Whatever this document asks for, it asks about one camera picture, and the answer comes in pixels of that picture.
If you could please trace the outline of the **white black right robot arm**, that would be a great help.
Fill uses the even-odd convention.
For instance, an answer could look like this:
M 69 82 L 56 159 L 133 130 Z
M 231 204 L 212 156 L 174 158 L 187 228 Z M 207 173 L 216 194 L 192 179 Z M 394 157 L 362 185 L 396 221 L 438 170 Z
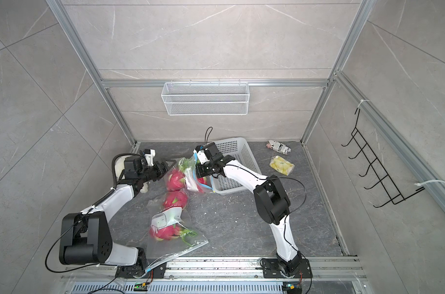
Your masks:
M 198 178 L 221 175 L 234 180 L 254 195 L 259 216 L 269 224 L 276 243 L 279 271 L 285 277 L 293 277 L 304 259 L 295 244 L 291 224 L 291 201 L 282 185 L 281 178 L 256 173 L 233 156 L 222 154 L 215 143 L 198 145 L 195 174 Z

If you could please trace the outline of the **clear zip-top bag blue seal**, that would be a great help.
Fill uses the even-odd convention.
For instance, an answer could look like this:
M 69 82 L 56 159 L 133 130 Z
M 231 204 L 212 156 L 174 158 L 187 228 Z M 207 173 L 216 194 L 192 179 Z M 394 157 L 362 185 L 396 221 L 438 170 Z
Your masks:
M 195 156 L 191 158 L 177 158 L 175 160 L 177 161 L 177 163 L 175 164 L 173 169 L 178 169 L 185 175 L 186 187 L 184 189 L 186 189 L 191 193 L 199 193 L 199 194 L 214 192 L 213 188 L 211 187 L 209 177 L 197 178 L 195 172 L 195 165 L 196 165 Z

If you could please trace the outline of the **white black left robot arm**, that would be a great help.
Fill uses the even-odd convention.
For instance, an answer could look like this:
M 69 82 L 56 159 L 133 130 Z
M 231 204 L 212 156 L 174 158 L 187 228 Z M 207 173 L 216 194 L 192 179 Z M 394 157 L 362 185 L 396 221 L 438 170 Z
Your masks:
M 130 278 L 146 274 L 144 249 L 113 241 L 108 223 L 149 181 L 159 181 L 176 162 L 155 161 L 151 154 L 123 153 L 112 160 L 113 186 L 97 202 L 63 218 L 59 238 L 59 261 L 63 265 L 107 265 L 118 268 L 116 276 Z

